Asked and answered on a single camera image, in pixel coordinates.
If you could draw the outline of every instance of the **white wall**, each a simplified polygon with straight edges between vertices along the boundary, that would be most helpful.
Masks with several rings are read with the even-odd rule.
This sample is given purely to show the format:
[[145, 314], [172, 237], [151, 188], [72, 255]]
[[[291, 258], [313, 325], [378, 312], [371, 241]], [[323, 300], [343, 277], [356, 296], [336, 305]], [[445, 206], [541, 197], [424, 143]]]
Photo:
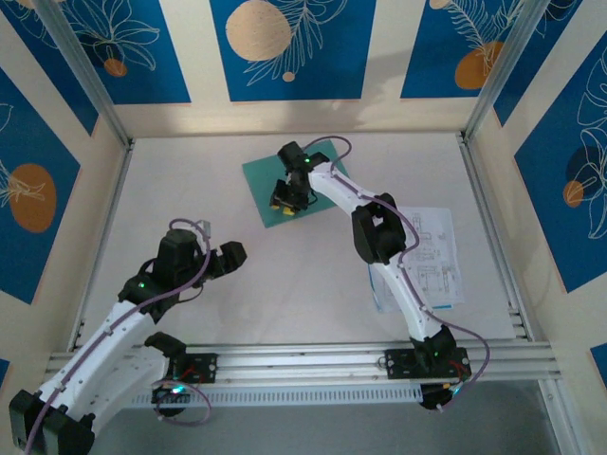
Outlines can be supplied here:
[[427, 0], [377, 0], [361, 100], [232, 103], [208, 1], [161, 0], [192, 104], [122, 105], [134, 137], [462, 129], [476, 98], [401, 100]]
[[603, 35], [606, 18], [604, 0], [584, 0], [505, 127], [491, 113], [475, 143], [499, 202], [514, 265], [597, 454], [607, 447], [607, 390], [589, 350], [605, 342], [607, 275], [564, 292], [514, 154]]
[[49, 353], [67, 345], [122, 151], [103, 121], [89, 137], [2, 14], [0, 42], [0, 67], [81, 164], [35, 302], [0, 292], [0, 357], [10, 361], [0, 392], [0, 453], [11, 453], [9, 401], [20, 389], [35, 391]]

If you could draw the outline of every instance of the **purple cable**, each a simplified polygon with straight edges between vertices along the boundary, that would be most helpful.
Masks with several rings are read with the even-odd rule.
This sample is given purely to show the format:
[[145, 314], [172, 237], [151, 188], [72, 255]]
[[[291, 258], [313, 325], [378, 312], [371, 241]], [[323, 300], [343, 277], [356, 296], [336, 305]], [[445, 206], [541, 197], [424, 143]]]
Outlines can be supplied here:
[[[211, 251], [211, 243], [209, 242], [209, 236], [207, 236], [207, 233], [202, 229], [202, 227], [200, 227], [198, 224], [196, 224], [195, 222], [193, 222], [191, 220], [187, 220], [185, 218], [175, 218], [173, 221], [171, 221], [171, 223], [169, 223], [169, 229], [172, 229], [176, 223], [186, 223], [186, 224], [190, 225], [191, 227], [193, 227], [199, 234], [202, 235], [202, 239], [205, 242], [205, 248], [207, 249], [207, 252]], [[156, 303], [159, 300], [167, 299], [171, 296], [174, 296], [176, 294], [179, 294], [180, 292], [185, 291], [186, 289], [191, 288], [192, 285], [195, 284], [198, 280], [200, 280], [202, 275], [205, 273], [205, 270], [209, 266], [210, 260], [211, 260], [211, 255], [206, 254], [205, 261], [202, 264], [202, 267], [200, 268], [198, 273], [196, 273], [196, 275], [194, 275], [194, 277], [191, 280], [189, 280], [182, 286], [179, 286], [176, 289], [173, 289], [172, 291], [165, 292], [164, 294], [154, 296], [154, 297], [140, 303], [139, 305], [131, 308], [126, 313], [124, 313], [120, 318], [116, 319], [116, 321], [112, 325], [110, 325], [110, 327], [109, 327], [110, 332], [113, 332], [114, 330], [116, 330], [116, 328], [119, 325], [121, 325], [126, 319], [130, 318], [136, 312], [145, 308], [146, 306], [151, 305], [152, 303]], [[97, 337], [97, 339], [91, 343], [91, 345], [86, 349], [86, 351], [84, 351], [84, 354], [78, 359], [78, 361], [76, 363], [74, 363], [74, 366], [69, 370], [69, 372], [67, 372], [67, 374], [64, 376], [64, 378], [61, 380], [61, 387], [65, 386], [70, 381], [70, 379], [74, 376], [76, 371], [82, 366], [82, 364], [86, 361], [86, 359], [88, 357], [90, 357], [90, 355], [93, 353], [93, 351], [95, 351], [95, 349], [97, 349], [97, 347], [101, 344], [102, 341], [105, 340], [106, 337], [107, 337], [107, 333], [102, 332]], [[36, 420], [34, 421], [34, 425], [31, 427], [31, 431], [29, 432], [28, 441], [26, 443], [25, 455], [29, 455], [31, 453], [31, 450], [32, 450], [33, 444], [34, 444], [34, 440], [36, 438], [36, 434], [38, 433], [38, 431], [40, 429], [40, 425], [42, 424], [42, 421], [45, 419], [46, 413], [48, 412], [53, 401], [55, 401], [55, 399], [57, 398], [57, 395], [59, 395], [60, 392], [61, 392], [61, 388], [55, 389], [53, 391], [53, 393], [48, 397], [48, 399], [46, 400], [46, 403], [43, 405], [42, 409], [40, 410], [40, 413], [36, 417]]]
[[162, 386], [162, 385], [181, 386], [181, 387], [185, 387], [189, 391], [193, 391], [194, 393], [196, 393], [197, 395], [202, 397], [202, 399], [207, 404], [207, 413], [205, 414], [205, 416], [202, 419], [194, 420], [193, 422], [178, 422], [176, 420], [168, 419], [168, 418], [166, 418], [166, 416], [164, 416], [160, 413], [160, 403], [167, 396], [171, 396], [169, 393], [167, 393], [166, 395], [164, 395], [163, 397], [161, 397], [158, 400], [158, 402], [156, 403], [156, 407], [154, 408], [154, 412], [158, 416], [158, 420], [160, 420], [162, 422], [166, 422], [167, 424], [177, 425], [179, 427], [199, 427], [199, 426], [207, 423], [207, 421], [211, 417], [211, 401], [209, 401], [209, 397], [203, 391], [194, 387], [192, 384], [188, 384], [186, 382], [181, 382], [181, 381], [168, 380], [168, 379], [160, 379], [159, 381], [156, 381], [154, 384], [152, 384], [152, 387], [157, 387], [157, 386]]
[[[356, 195], [358, 195], [359, 191], [355, 187], [353, 187], [352, 185], [350, 185], [350, 183], [348, 183], [347, 181], [345, 181], [344, 179], [342, 179], [337, 174], [337, 172], [335, 172], [335, 167], [337, 166], [337, 164], [340, 161], [342, 161], [344, 158], [346, 158], [352, 152], [352, 148], [353, 148], [352, 142], [350, 142], [350, 140], [348, 138], [343, 137], [343, 136], [337, 136], [337, 135], [322, 136], [322, 137], [319, 137], [317, 139], [314, 139], [312, 142], [310, 142], [309, 144], [305, 145], [303, 147], [303, 150], [306, 150], [311, 145], [314, 145], [314, 144], [316, 144], [318, 142], [321, 142], [321, 141], [324, 141], [324, 140], [327, 140], [327, 139], [338, 139], [338, 140], [341, 140], [341, 141], [343, 141], [343, 142], [345, 142], [347, 144], [348, 150], [343, 155], [338, 156], [337, 159], [333, 160], [333, 162], [331, 163], [330, 175], [331, 175], [332, 178], [335, 178], [338, 182], [340, 182], [348, 190], [350, 190], [351, 192], [353, 192]], [[483, 361], [483, 364], [481, 365], [481, 368], [478, 369], [478, 372], [476, 372], [476, 374], [469, 381], [468, 385], [461, 390], [461, 392], [460, 392], [460, 395], [461, 395], [462, 392], [464, 392], [465, 390], [469, 389], [469, 386], [472, 386], [474, 383], [476, 383], [476, 381], [478, 380], [478, 378], [481, 377], [481, 375], [485, 372], [485, 369], [487, 368], [489, 360], [491, 359], [491, 349], [489, 348], [487, 340], [484, 339], [483, 337], [481, 337], [476, 332], [471, 331], [470, 329], [467, 329], [465, 327], [460, 327], [459, 325], [456, 325], [456, 324], [453, 324], [451, 322], [447, 322], [447, 321], [441, 319], [440, 317], [438, 317], [437, 315], [435, 315], [434, 313], [432, 313], [430, 310], [428, 310], [424, 306], [421, 297], [419, 296], [419, 294], [417, 294], [417, 291], [414, 288], [414, 285], [413, 285], [413, 283], [411, 281], [411, 278], [409, 277], [409, 274], [406, 271], [406, 268], [404, 266], [402, 266], [404, 258], [405, 258], [405, 255], [407, 253], [409, 253], [410, 251], [416, 249], [419, 246], [419, 242], [420, 242], [420, 240], [419, 240], [419, 234], [415, 230], [414, 225], [411, 223], [411, 221], [409, 221], [409, 219], [404, 214], [402, 214], [395, 207], [392, 207], [387, 202], [382, 201], [381, 199], [377, 199], [376, 197], [367, 196], [365, 194], [362, 194], [360, 196], [360, 198], [364, 199], [366, 201], [372, 201], [372, 202], [375, 202], [376, 204], [380, 204], [384, 208], [386, 208], [389, 211], [391, 211], [392, 213], [394, 213], [396, 216], [398, 216], [398, 218], [400, 218], [400, 220], [407, 226], [407, 228], [413, 234], [413, 236], [414, 236], [414, 243], [411, 246], [409, 246], [408, 248], [405, 248], [405, 250], [400, 253], [400, 256], [398, 256], [398, 266], [399, 266], [400, 270], [402, 271], [402, 277], [403, 277], [403, 279], [405, 280], [405, 282], [407, 283], [407, 285], [411, 289], [411, 292], [414, 295], [414, 298], [415, 298], [415, 301], [417, 302], [417, 305], [419, 305], [419, 309], [423, 313], [425, 313], [429, 318], [434, 319], [438, 323], [444, 324], [447, 327], [451, 327], [451, 329], [458, 330], [458, 331], [463, 332], [465, 334], [471, 335], [471, 336], [477, 338], [481, 343], [483, 343], [483, 346], [485, 347], [485, 360]], [[448, 403], [446, 406], [443, 407], [443, 409], [446, 409], [450, 404], [451, 403]]]

